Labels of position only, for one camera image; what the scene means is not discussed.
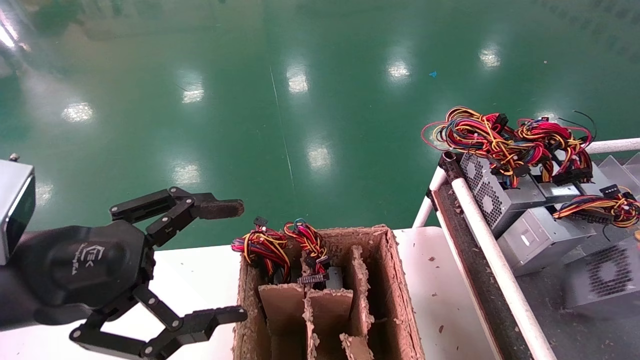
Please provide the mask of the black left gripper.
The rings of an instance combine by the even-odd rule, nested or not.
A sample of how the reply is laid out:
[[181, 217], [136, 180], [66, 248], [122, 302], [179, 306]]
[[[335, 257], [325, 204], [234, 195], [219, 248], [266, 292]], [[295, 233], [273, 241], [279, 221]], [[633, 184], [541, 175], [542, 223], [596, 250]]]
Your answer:
[[[148, 287], [154, 249], [196, 219], [240, 217], [240, 199], [170, 187], [110, 208], [102, 227], [68, 226], [26, 232], [1, 267], [1, 329], [86, 321], [69, 339], [84, 350], [128, 360], [167, 360], [181, 347], [207, 342], [218, 326], [248, 319], [240, 305], [178, 316]], [[131, 224], [154, 218], [146, 234]], [[148, 341], [102, 331], [142, 305], [164, 328]]]

